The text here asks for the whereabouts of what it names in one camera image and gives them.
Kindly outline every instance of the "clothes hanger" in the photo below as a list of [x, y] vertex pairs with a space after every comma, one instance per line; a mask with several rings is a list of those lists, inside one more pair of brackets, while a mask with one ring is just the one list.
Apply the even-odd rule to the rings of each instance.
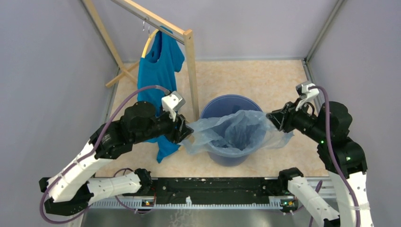
[[[145, 31], [145, 20], [148, 19], [147, 17], [143, 20], [143, 29], [142, 32]], [[156, 33], [158, 32], [158, 29], [155, 29], [152, 34], [150, 34], [150, 25], [148, 26], [148, 35], [149, 38], [146, 41], [145, 47], [143, 48], [143, 52], [142, 52], [142, 58], [144, 58], [146, 56], [146, 53], [148, 52], [148, 47], [150, 45], [150, 41], [152, 41], [152, 39], [156, 36]]]

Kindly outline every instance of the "wooden clothes rack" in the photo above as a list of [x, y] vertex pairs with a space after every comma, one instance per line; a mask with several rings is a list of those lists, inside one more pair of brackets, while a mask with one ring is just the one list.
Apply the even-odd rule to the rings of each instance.
[[[132, 64], [130, 67], [126, 68], [124, 63], [122, 62], [100, 16], [93, 5], [92, 0], [82, 0], [85, 7], [87, 8], [90, 16], [92, 17], [93, 21], [95, 22], [97, 28], [100, 31], [101, 36], [103, 37], [104, 41], [106, 42], [108, 48], [110, 49], [115, 61], [117, 62], [118, 67], [120, 67], [121, 73], [113, 78], [110, 82], [106, 83], [106, 87], [111, 87], [113, 84], [117, 83], [123, 77], [127, 76], [135, 83], [138, 82], [137, 78], [135, 78], [130, 71], [136, 68], [139, 65], [139, 61]], [[188, 66], [188, 77], [189, 77], [189, 84], [191, 89], [191, 100], [192, 100], [192, 108], [193, 114], [195, 117], [195, 121], [199, 119], [199, 103], [198, 103], [198, 87], [196, 83], [196, 69], [195, 69], [195, 50], [193, 45], [193, 32], [192, 30], [182, 30], [179, 27], [171, 24], [170, 22], [164, 20], [163, 18], [159, 17], [158, 15], [152, 13], [151, 11], [143, 8], [142, 6], [138, 5], [137, 3], [131, 0], [112, 0], [122, 8], [126, 9], [130, 13], [136, 15], [140, 19], [146, 21], [148, 24], [152, 25], [153, 27], [157, 28], [158, 30], [166, 33], [167, 35], [174, 38], [179, 43], [185, 46], [185, 57]], [[163, 27], [172, 31], [172, 33], [168, 32]]]

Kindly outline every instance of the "wooden pole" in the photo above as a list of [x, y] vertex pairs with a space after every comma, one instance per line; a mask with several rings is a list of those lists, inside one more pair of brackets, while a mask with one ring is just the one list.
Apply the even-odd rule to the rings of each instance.
[[187, 59], [189, 86], [191, 89], [192, 109], [195, 121], [199, 119], [198, 84], [196, 82], [195, 49], [193, 45], [193, 32], [187, 30], [183, 34], [185, 57]]
[[[131, 72], [132, 70], [134, 70], [134, 68], [138, 67], [139, 65], [139, 61], [135, 62], [134, 64], [132, 64], [130, 67], [127, 68], [128, 72]], [[106, 87], [111, 87], [113, 86], [115, 83], [117, 83], [119, 80], [121, 80], [124, 76], [126, 76], [125, 72], [121, 72], [120, 74], [118, 74], [116, 77], [114, 77], [112, 80], [110, 80], [107, 84]], [[138, 80], [134, 78], [133, 80], [134, 83], [137, 83]]]

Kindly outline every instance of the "blue bucket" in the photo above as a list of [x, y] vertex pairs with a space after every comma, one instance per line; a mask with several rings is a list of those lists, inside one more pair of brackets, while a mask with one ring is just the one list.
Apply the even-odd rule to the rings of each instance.
[[[255, 110], [262, 109], [251, 99], [239, 95], [220, 96], [210, 101], [203, 109], [200, 118], [223, 117], [235, 114], [238, 110]], [[210, 158], [222, 166], [237, 166], [243, 163], [249, 155], [241, 157], [224, 157], [208, 152]]]

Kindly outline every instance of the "white bracket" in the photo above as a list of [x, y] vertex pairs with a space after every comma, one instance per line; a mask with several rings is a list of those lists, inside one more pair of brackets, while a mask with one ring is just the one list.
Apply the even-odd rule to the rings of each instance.
[[171, 94], [162, 98], [162, 107], [164, 111], [170, 112], [170, 118], [175, 122], [177, 112], [185, 104], [185, 99], [177, 92], [173, 91]]
[[309, 81], [297, 85], [296, 91], [298, 92], [301, 100], [298, 102], [298, 105], [296, 105], [295, 111], [298, 111], [302, 106], [304, 106], [305, 103], [311, 102], [319, 95], [319, 90], [317, 88], [309, 89], [313, 86], [315, 86], [315, 84]]

